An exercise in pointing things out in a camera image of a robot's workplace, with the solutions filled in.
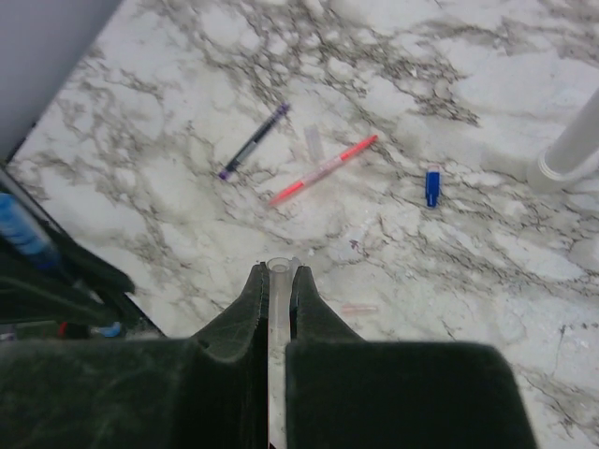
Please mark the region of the blue gel pen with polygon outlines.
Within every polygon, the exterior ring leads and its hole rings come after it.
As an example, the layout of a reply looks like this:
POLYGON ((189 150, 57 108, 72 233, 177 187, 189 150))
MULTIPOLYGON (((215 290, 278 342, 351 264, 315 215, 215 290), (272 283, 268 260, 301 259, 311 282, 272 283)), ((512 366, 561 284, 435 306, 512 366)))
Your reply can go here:
POLYGON ((10 194, 1 194, 1 235, 37 268, 61 265, 61 256, 51 238, 33 216, 10 194))

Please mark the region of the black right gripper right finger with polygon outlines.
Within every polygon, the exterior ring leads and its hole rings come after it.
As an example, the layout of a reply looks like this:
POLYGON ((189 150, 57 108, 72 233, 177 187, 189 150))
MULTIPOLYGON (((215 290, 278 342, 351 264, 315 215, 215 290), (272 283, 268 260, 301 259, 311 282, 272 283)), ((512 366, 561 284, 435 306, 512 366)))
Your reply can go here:
POLYGON ((285 350, 291 448, 534 448, 515 376, 493 347, 465 341, 367 341, 293 281, 285 350))

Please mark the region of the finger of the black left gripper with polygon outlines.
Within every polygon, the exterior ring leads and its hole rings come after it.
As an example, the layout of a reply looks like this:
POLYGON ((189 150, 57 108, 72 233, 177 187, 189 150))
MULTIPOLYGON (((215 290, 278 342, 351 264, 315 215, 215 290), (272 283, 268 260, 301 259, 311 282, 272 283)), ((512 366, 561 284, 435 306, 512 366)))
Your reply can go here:
POLYGON ((48 227, 38 252, 1 238, 1 331, 20 339, 124 339, 164 333, 133 301, 125 273, 48 227))

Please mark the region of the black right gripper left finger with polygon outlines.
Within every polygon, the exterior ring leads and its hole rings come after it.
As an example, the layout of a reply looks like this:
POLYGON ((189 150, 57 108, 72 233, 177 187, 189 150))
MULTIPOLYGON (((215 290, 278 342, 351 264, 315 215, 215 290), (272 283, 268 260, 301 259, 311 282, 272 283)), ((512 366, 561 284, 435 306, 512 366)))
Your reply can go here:
POLYGON ((1 347, 5 448, 265 448, 269 272, 184 339, 1 347))

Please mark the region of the clear gel pen cap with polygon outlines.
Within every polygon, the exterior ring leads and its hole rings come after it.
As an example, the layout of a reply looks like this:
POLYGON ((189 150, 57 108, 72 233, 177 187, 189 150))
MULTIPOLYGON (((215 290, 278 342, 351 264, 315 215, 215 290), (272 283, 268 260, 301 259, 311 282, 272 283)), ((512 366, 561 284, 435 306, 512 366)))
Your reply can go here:
POLYGON ((291 340, 290 298, 300 261, 297 257, 272 258, 267 263, 269 299, 269 434, 274 448, 286 448, 285 347, 291 340))

